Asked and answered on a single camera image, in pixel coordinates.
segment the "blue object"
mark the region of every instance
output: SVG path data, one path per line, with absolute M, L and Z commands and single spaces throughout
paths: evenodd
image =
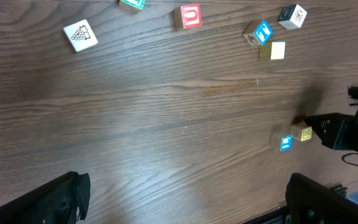
M 280 151 L 286 151 L 292 147 L 292 136 L 285 136 L 281 138 Z
M 266 21 L 262 21 L 254 32 L 259 42 L 264 45 L 266 41 L 273 35 L 273 30 Z
M 280 17 L 278 18 L 278 21 L 290 20 L 295 8 L 296 8 L 296 4 L 284 7 L 283 11 L 280 14 Z

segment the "wooden surface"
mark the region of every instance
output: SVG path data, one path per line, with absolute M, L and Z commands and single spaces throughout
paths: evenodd
M 205 0 L 203 25 L 175 31 L 191 2 L 0 1 L 0 205 L 69 170 L 91 176 L 85 223 L 240 223 L 282 205 L 293 172 L 358 190 L 316 136 L 269 146 L 297 111 L 355 112 L 358 0 L 300 1 L 292 31 L 275 21 L 293 1 Z M 99 44 L 74 54 L 63 28 L 82 19 Z M 256 19 L 285 60 L 243 38 Z

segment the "wire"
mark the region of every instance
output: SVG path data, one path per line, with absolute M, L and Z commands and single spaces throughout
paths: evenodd
M 350 156 L 350 155 L 358 155 L 358 153 L 351 152 L 351 153 L 345 154 L 345 155 L 343 155 L 343 156 L 341 157 L 342 161 L 344 161 L 344 162 L 347 163 L 347 164 L 354 165 L 354 166 L 357 166 L 357 167 L 358 167 L 358 164 L 354 164 L 354 163 L 351 163 L 351 162 L 347 162 L 347 161 L 345 160 L 345 158 L 346 158 L 347 156 Z

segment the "green block face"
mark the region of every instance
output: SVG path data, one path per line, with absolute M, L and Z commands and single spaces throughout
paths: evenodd
M 121 1 L 139 10 L 143 9 L 144 2 L 146 2 L 146 0 L 121 0 Z

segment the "toy block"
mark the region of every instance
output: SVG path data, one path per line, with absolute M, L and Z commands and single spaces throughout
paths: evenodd
M 285 42 L 267 42 L 260 46 L 259 58 L 262 60 L 284 59 Z
M 299 29 L 308 14 L 300 5 L 295 4 L 283 8 L 278 23 L 286 29 Z
M 119 0 L 118 5 L 132 12 L 139 12 L 144 7 L 146 0 Z
M 252 22 L 242 33 L 249 45 L 264 45 L 273 35 L 273 30 L 266 21 Z
M 304 122 L 291 125 L 290 134 L 299 141 L 311 139 L 312 128 Z
M 75 52 L 92 47 L 98 43 L 86 19 L 63 28 Z
M 180 6 L 173 13 L 177 30 L 198 27 L 203 24 L 200 4 Z
M 292 136 L 280 131 L 273 133 L 270 137 L 270 145 L 274 148 L 280 148 L 280 151 L 286 151 L 292 148 Z

